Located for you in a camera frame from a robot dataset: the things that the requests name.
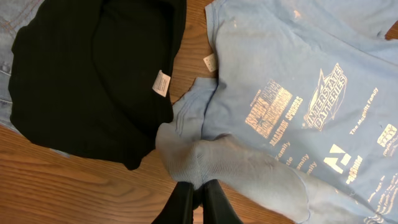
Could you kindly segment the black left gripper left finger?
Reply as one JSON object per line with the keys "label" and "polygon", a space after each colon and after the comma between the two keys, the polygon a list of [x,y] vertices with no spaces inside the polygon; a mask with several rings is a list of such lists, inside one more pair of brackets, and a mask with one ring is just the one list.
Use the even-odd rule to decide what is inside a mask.
{"label": "black left gripper left finger", "polygon": [[167,203],[152,224],[192,224],[193,185],[178,182]]}

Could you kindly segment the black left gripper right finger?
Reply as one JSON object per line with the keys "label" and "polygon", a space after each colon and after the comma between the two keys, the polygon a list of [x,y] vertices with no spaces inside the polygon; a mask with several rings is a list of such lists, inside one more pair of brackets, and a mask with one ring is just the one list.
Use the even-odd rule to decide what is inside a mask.
{"label": "black left gripper right finger", "polygon": [[202,205],[204,224],[243,224],[217,180],[203,186]]}

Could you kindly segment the light blue printed t-shirt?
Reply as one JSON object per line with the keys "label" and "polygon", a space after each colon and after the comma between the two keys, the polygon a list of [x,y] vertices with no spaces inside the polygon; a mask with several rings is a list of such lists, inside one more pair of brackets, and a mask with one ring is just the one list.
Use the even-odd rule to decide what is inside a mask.
{"label": "light blue printed t-shirt", "polygon": [[296,223],[397,222],[396,0],[222,0],[218,78],[159,127],[172,178],[218,179]]}

